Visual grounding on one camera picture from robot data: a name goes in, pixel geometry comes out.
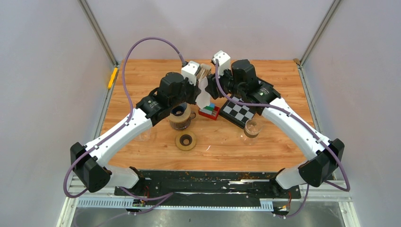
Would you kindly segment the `white paper coffee filter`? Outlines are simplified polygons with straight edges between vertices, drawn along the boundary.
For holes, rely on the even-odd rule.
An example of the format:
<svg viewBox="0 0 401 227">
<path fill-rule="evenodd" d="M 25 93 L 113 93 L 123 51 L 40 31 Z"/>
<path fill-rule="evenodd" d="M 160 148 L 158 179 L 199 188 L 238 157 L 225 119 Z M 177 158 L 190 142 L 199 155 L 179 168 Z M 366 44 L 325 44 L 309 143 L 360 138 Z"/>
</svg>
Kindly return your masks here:
<svg viewBox="0 0 401 227">
<path fill-rule="evenodd" d="M 201 90 L 201 93 L 197 96 L 196 98 L 196 105 L 200 108 L 203 109 L 206 106 L 210 105 L 210 99 L 211 96 L 210 94 L 205 90 L 205 88 L 208 85 L 208 79 L 205 77 L 203 78 L 199 84 L 198 88 Z"/>
</svg>

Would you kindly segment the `glass coffee carafe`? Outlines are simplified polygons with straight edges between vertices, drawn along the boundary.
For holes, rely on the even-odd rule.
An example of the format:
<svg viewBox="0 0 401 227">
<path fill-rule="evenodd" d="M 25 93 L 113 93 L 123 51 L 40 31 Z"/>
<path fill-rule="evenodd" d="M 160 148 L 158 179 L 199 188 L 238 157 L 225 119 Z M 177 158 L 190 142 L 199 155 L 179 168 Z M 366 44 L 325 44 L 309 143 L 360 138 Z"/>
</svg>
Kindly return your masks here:
<svg viewBox="0 0 401 227">
<path fill-rule="evenodd" d="M 186 109 L 184 114 L 181 116 L 174 116 L 172 114 L 169 115 L 168 120 L 170 122 L 170 126 L 174 130 L 182 131 L 189 127 L 191 124 L 191 120 L 196 117 L 196 113 L 190 109 Z"/>
</svg>

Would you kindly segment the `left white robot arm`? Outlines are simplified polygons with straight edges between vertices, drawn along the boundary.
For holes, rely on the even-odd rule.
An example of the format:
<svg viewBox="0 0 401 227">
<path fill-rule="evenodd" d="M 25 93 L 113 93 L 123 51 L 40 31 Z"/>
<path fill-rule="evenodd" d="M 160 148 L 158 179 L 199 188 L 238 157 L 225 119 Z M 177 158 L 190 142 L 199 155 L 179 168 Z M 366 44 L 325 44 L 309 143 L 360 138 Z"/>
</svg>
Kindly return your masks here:
<svg viewBox="0 0 401 227">
<path fill-rule="evenodd" d="M 127 143 L 167 118 L 182 103 L 194 104 L 201 93 L 196 76 L 167 73 L 159 87 L 143 97 L 130 113 L 109 131 L 88 142 L 70 148 L 73 172 L 89 192 L 105 186 L 124 187 L 133 195 L 144 192 L 145 183 L 133 167 L 110 166 L 109 160 Z"/>
</svg>

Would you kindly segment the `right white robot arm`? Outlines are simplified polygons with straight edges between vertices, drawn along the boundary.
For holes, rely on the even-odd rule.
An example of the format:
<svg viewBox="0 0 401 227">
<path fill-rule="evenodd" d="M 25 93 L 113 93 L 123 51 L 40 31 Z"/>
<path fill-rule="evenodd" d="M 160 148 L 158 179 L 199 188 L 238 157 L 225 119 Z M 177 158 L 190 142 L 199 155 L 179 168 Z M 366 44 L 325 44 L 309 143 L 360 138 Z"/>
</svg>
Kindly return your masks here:
<svg viewBox="0 0 401 227">
<path fill-rule="evenodd" d="M 272 195 L 283 197 L 289 188 L 301 184 L 319 187 L 337 168 L 343 174 L 346 187 L 334 183 L 332 186 L 347 192 L 350 190 L 341 163 L 345 145 L 340 139 L 329 139 L 303 120 L 272 84 L 257 77 L 255 67 L 248 60 L 238 60 L 231 64 L 230 59 L 214 57 L 211 62 L 215 66 L 215 73 L 207 76 L 205 91 L 213 99 L 225 97 L 233 101 L 228 94 L 239 96 L 242 101 L 237 101 L 238 105 L 255 109 L 258 115 L 278 126 L 307 159 L 276 174 L 270 184 Z"/>
</svg>

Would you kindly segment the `blue glass dripper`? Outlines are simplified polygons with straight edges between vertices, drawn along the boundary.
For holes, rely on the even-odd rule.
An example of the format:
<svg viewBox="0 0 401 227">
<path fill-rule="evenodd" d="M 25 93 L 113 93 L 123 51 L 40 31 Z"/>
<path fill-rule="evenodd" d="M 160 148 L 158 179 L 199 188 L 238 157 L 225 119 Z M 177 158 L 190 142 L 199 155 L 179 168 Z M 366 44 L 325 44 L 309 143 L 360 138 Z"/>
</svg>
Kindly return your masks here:
<svg viewBox="0 0 401 227">
<path fill-rule="evenodd" d="M 180 105 L 176 106 L 171 110 L 171 114 L 174 116 L 181 116 L 184 114 L 186 109 L 187 109 L 187 103 L 181 103 Z"/>
</svg>

